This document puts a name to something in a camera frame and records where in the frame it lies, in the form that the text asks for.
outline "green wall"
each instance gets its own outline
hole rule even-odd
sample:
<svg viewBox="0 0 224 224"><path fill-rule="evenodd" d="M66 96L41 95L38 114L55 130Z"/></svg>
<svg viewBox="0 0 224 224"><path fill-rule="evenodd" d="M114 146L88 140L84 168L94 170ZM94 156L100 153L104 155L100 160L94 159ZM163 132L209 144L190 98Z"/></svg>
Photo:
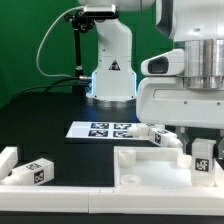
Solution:
<svg viewBox="0 0 224 224"><path fill-rule="evenodd" d="M78 6L75 0L0 1L0 107L17 92L48 85L58 78L47 78L36 69L36 52L45 32L64 11ZM144 11L144 39L147 57L166 52L172 42L154 27L155 7ZM133 68L142 79L140 64L145 59L140 32L140 12L121 13L120 20L133 32ZM90 74L97 65L97 33L82 35L83 65ZM41 57L41 66L50 74L74 73L73 31L63 20L53 30Z"/></svg>

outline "black tabletop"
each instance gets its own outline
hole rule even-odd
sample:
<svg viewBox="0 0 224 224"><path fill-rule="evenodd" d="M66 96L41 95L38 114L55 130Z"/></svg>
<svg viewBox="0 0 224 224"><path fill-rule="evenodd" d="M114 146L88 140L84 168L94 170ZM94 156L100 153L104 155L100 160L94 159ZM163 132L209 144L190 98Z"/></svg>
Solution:
<svg viewBox="0 0 224 224"><path fill-rule="evenodd" d="M55 163L54 186L114 186L113 148L127 141L68 141L72 121L136 123L135 107L105 109L65 93L26 93L0 109L0 151L19 149L18 165L46 158ZM149 142L132 145L150 146ZM0 223L224 223L222 217L164 215L88 215L0 212Z"/></svg>

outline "cable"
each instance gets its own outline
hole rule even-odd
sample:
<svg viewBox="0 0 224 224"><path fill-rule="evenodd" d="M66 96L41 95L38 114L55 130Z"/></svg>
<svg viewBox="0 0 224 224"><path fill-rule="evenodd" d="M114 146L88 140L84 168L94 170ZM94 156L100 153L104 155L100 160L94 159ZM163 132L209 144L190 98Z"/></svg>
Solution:
<svg viewBox="0 0 224 224"><path fill-rule="evenodd" d="M74 78L65 78L65 79L61 79L58 80L56 82L53 82L49 87L47 87L44 92L47 93L51 88L53 88L55 85L61 84L63 82L69 82L69 81L74 81L74 80L80 80L78 77L74 77Z"/></svg>
<svg viewBox="0 0 224 224"><path fill-rule="evenodd" d="M46 34L45 34L43 40L42 40L41 43L40 43L40 46L39 46L38 51L37 51L37 56L36 56L36 66L37 66L38 71L39 71L42 75L44 75L44 76L46 76L46 77L50 77L50 78L55 78L55 77L71 77L71 78L72 78L71 75L67 75L67 74L55 74L55 75L49 75L49 74L44 73L44 72L41 70L41 68L40 68L40 62L39 62L39 61L40 61L41 50L42 50L42 48L43 48L43 45L44 45L46 39L48 38L48 36L49 36L49 34L50 34L50 32L51 32L51 30L56 26L56 24L58 23L58 21L59 21L62 17L64 17L64 16L65 16L66 14L68 14L69 12L72 12L72 11L74 11L74 10L79 10L79 9L83 9L83 6L75 7L75 8L69 9L69 10L67 10L66 12L62 13L62 14L61 14L61 15L54 21L54 23L50 26L50 28L49 28L48 31L46 32Z"/></svg>
<svg viewBox="0 0 224 224"><path fill-rule="evenodd" d="M21 94L23 94L23 93L25 93L25 92L29 92L29 91L31 91L31 90L35 90L35 89L45 89L45 88L49 88L49 87L50 87L50 88L61 88L61 87L70 87L70 86L83 86L83 87L89 87L88 84L68 84L68 85L55 85L55 86L52 86L52 85L50 85L50 86L36 86L36 87L27 88L27 89L24 89L24 90L18 92L17 94L15 94L15 95L12 97L11 101L14 100L14 99L16 99L16 98L17 98L18 96L20 96Z"/></svg>

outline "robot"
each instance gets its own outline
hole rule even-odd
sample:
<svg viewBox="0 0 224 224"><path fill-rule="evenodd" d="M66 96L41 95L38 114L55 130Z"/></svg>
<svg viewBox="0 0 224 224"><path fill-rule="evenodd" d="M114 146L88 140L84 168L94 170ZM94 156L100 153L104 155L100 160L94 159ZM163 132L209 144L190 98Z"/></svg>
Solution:
<svg viewBox="0 0 224 224"><path fill-rule="evenodd" d="M154 0L79 0L83 14L94 19L98 32L98 66L87 99L102 106L123 107L136 101L136 73L131 67L132 33L117 11L146 9Z"/></svg>
<svg viewBox="0 0 224 224"><path fill-rule="evenodd" d="M157 28L174 49L142 63L147 78L139 85L137 117L143 123L222 130L224 1L157 0L156 8ZM223 153L222 141L218 158Z"/></svg>

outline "black cable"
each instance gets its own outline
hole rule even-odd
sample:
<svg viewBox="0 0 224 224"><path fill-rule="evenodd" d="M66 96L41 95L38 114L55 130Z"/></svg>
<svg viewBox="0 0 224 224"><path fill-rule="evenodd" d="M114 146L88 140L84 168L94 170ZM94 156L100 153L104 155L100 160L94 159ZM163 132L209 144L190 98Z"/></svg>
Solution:
<svg viewBox="0 0 224 224"><path fill-rule="evenodd" d="M54 87L55 85L61 84L63 82L69 82L69 81L73 81L73 80L79 80L78 77L74 77L74 78L65 78L65 79L60 79L58 81L53 82L49 87L47 87L44 92L47 93L49 92L49 90Z"/></svg>
<svg viewBox="0 0 224 224"><path fill-rule="evenodd" d="M21 94L25 93L25 92L29 92L31 90L36 90L36 89L46 89L46 88L61 88L61 87L70 87L70 86L83 86L83 87L89 87L89 84L68 84L68 85L55 85L55 86L36 86L36 87L31 87L31 88L27 88L24 89L20 92L18 92L17 94L15 94L12 98L11 101L15 100L18 96L20 96Z"/></svg>

